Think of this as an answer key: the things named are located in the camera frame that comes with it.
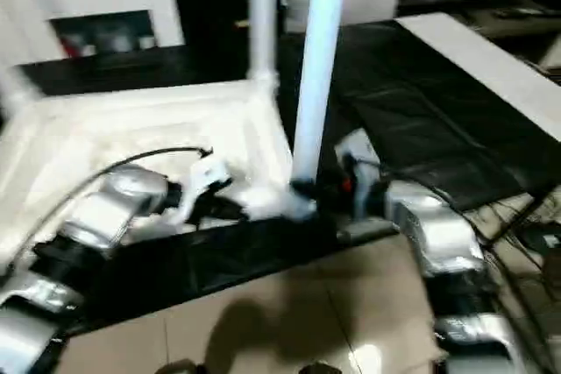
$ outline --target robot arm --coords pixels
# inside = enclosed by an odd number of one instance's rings
[[[449,353],[445,372],[527,371],[515,334],[495,310],[495,286],[472,226],[428,189],[392,182],[386,218],[412,246],[435,315],[435,336]]]
[[[187,188],[140,166],[122,166],[107,175],[99,191],[78,202],[53,240],[35,245],[29,268],[0,289],[0,372],[49,372],[72,313],[87,299],[131,221],[173,207],[170,218],[185,222],[199,195],[228,179],[213,157],[192,165]]]

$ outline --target wire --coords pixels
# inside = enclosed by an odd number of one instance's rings
[[[515,276],[508,269],[505,262],[501,259],[501,257],[499,256],[499,254],[495,250],[490,249],[490,250],[487,250],[486,253],[488,254],[487,257],[492,258],[492,260],[494,261],[495,267],[497,267],[497,269],[499,270],[499,272],[501,273],[503,278],[507,281],[508,288],[510,289],[510,291],[514,295],[516,301],[518,302],[518,304],[522,308],[522,311],[526,314],[529,324],[534,329],[534,332],[536,333],[537,338],[539,339],[540,345],[543,347],[545,355],[547,356],[548,363],[550,364],[551,367],[554,367],[555,366],[555,363],[554,363],[555,358],[551,354],[549,344],[547,343],[547,339],[546,339],[547,334],[543,330],[542,325],[539,323],[539,320],[536,318],[536,315],[534,314],[534,311],[532,311],[531,306],[528,303],[528,301],[526,300],[526,297],[524,296],[522,290],[520,289],[520,287],[516,283]],[[538,359],[536,359],[536,356],[532,356],[532,359],[534,359],[536,362],[539,361]],[[549,369],[545,369],[544,367],[541,367],[541,368],[542,368],[543,372],[551,372]]]
[[[131,155],[128,158],[121,159],[120,161],[114,162],[113,164],[111,164],[109,166],[106,166],[105,168],[97,171],[96,173],[93,173],[86,180],[82,181],[80,184],[78,184],[76,187],[74,187],[72,190],[70,190],[70,192],[68,192],[56,205],[54,205],[54,207],[51,208],[51,210],[49,210],[46,213],[46,215],[44,215],[42,218],[40,218],[35,223],[35,225],[33,225],[33,227],[27,233],[25,241],[22,244],[21,248],[19,249],[18,253],[16,253],[16,255],[12,259],[11,263],[8,265],[7,271],[2,276],[2,279],[9,278],[9,276],[13,273],[13,271],[15,270],[16,262],[25,253],[25,251],[27,249],[27,246],[29,245],[29,242],[32,240],[32,238],[34,236],[36,236],[37,233],[40,232],[43,228],[45,228],[45,225],[49,221],[51,221],[51,219],[53,219],[60,212],[60,210],[64,206],[66,206],[67,203],[69,203],[78,194],[80,194],[86,187],[91,185],[94,181],[99,179],[102,175],[110,173],[120,166],[130,164],[131,162],[138,161],[140,159],[152,157],[154,155],[163,155],[163,154],[172,153],[172,152],[197,152],[197,153],[199,153],[201,158],[204,158],[204,157],[206,157],[206,156],[208,156],[212,153],[212,151],[207,151],[203,148],[194,147],[194,146],[178,146],[178,147],[174,147],[174,148],[153,149],[151,151],[141,152],[141,153],[138,153],[136,155]]]

